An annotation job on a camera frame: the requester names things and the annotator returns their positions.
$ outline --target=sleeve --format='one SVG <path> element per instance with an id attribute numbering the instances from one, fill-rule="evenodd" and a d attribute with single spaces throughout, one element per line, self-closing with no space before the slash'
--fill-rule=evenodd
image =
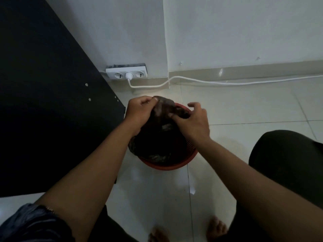
<path id="1" fill-rule="evenodd" d="M 0 241 L 73 241 L 67 223 L 45 206 L 25 204 L 0 226 Z"/>

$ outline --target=tile floor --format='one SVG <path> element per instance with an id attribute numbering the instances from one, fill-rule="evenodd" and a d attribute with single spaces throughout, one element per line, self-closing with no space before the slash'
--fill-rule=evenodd
<path id="1" fill-rule="evenodd" d="M 182 104 L 200 102 L 208 112 L 212 139 L 245 162 L 257 140 L 268 131 L 292 130 L 323 142 L 320 78 L 228 87 L 182 83 L 142 91 L 131 91 L 122 83 L 110 85 L 124 105 L 141 95 L 160 95 Z M 40 195 L 1 198 L 0 223 Z M 107 208 L 139 241 L 147 241 L 149 231 L 158 225 L 171 242 L 199 242 L 205 241 L 212 215 L 230 225 L 236 200 L 199 154 L 187 166 L 165 172 L 144 165 L 127 151 Z"/>

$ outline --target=white cable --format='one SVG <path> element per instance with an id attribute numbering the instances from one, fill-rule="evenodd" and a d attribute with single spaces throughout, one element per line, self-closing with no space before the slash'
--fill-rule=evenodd
<path id="1" fill-rule="evenodd" d="M 175 78 L 181 78 L 189 81 L 195 81 L 195 82 L 202 82 L 202 83 L 209 83 L 209 84 L 218 84 L 218 85 L 232 85 L 232 86 L 238 86 L 238 85 L 251 85 L 251 84 L 262 84 L 262 83 L 272 83 L 272 82 L 285 82 L 285 81 L 293 81 L 293 80 L 301 80 L 301 79 L 308 79 L 308 78 L 317 78 L 317 77 L 323 77 L 323 75 L 313 75 L 313 76 L 304 76 L 304 77 L 297 77 L 297 78 L 288 78 L 288 79 L 281 79 L 281 80 L 273 80 L 273 81 L 259 81 L 259 82 L 243 82 L 243 83 L 226 83 L 226 82 L 219 82 L 219 81 L 200 81 L 197 79 L 192 79 L 188 77 L 183 77 L 183 76 L 173 76 L 169 78 L 167 81 L 165 81 L 163 84 L 156 85 L 156 86 L 132 86 L 130 84 L 130 80 L 127 79 L 128 84 L 131 88 L 156 88 L 156 87 L 161 87 L 163 85 L 166 85 L 168 82 L 170 82 L 172 79 Z"/>

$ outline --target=finger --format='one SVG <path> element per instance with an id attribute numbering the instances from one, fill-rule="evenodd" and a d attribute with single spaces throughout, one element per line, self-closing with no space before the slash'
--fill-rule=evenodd
<path id="1" fill-rule="evenodd" d="M 189 107 L 194 107 L 194 110 L 201 109 L 201 104 L 198 102 L 191 102 L 187 104 Z"/>
<path id="2" fill-rule="evenodd" d="M 148 108 L 150 111 L 152 110 L 153 107 L 158 103 L 159 99 L 158 98 L 152 98 L 148 104 L 145 105 L 146 108 Z"/>
<path id="3" fill-rule="evenodd" d="M 145 102 L 149 102 L 152 99 L 152 97 L 150 96 L 141 96 L 136 98 L 136 100 L 140 103 L 145 103 Z"/>
<path id="4" fill-rule="evenodd" d="M 180 118 L 178 115 L 176 114 L 172 114 L 172 113 L 169 113 L 168 116 L 173 120 L 175 121 L 175 123 L 177 125 L 180 125 L 181 123 L 183 123 L 186 119 L 183 119 L 183 118 Z"/>

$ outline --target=foot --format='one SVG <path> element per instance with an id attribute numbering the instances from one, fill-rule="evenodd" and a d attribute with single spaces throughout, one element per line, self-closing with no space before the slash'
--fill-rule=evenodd
<path id="1" fill-rule="evenodd" d="M 154 228 L 149 234 L 148 242 L 169 242 L 169 239 L 160 230 Z"/>
<path id="2" fill-rule="evenodd" d="M 213 242 L 218 237 L 226 234 L 228 232 L 228 228 L 226 225 L 220 221 L 216 216 L 212 217 L 210 220 L 207 232 L 206 239 L 208 242 Z"/>

